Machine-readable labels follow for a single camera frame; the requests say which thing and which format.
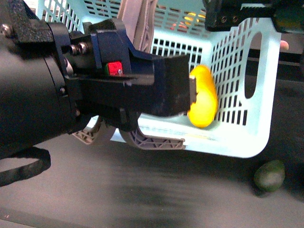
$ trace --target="avocado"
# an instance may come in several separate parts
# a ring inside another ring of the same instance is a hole
[[[278,190],[284,182],[285,166],[280,160],[274,160],[262,165],[254,175],[254,183],[264,192]]]

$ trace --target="light blue plastic basket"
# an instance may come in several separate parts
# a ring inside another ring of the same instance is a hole
[[[62,21],[67,28],[82,31],[83,22],[114,18],[119,0],[41,0],[38,17]],[[183,138],[187,150],[235,157],[260,153],[269,138],[276,69],[281,34],[271,19],[247,19],[230,32],[207,32],[201,0],[159,0],[151,53],[189,55],[189,70],[199,64],[211,68],[216,83],[219,109],[205,129],[191,125],[187,116],[156,118],[142,114],[139,126],[144,134]],[[186,21],[185,16],[196,16]],[[253,37],[262,34],[261,54],[254,95],[245,97],[247,57]],[[112,140],[123,142],[118,131]]]

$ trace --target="screw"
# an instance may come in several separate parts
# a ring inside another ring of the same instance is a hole
[[[79,109],[76,109],[76,117],[80,116],[80,111]]]
[[[222,19],[221,19],[220,21],[221,21],[223,24],[226,23],[227,17],[226,17],[226,16],[223,16]]]
[[[78,48],[79,48],[80,53],[83,54],[83,55],[86,54],[87,51],[88,51],[88,47],[87,47],[87,44],[85,42],[80,42],[78,44]]]
[[[71,45],[70,54],[73,56],[77,56],[80,54],[79,49],[76,45],[74,45],[74,44]]]
[[[10,38],[13,35],[13,28],[10,25],[2,24],[1,25],[2,33],[5,35],[6,38]]]
[[[237,16],[234,16],[233,18],[232,18],[232,22],[233,23],[236,23],[238,21],[238,17]]]
[[[61,87],[60,92],[61,92],[61,95],[65,95],[66,94],[66,89],[64,87]]]

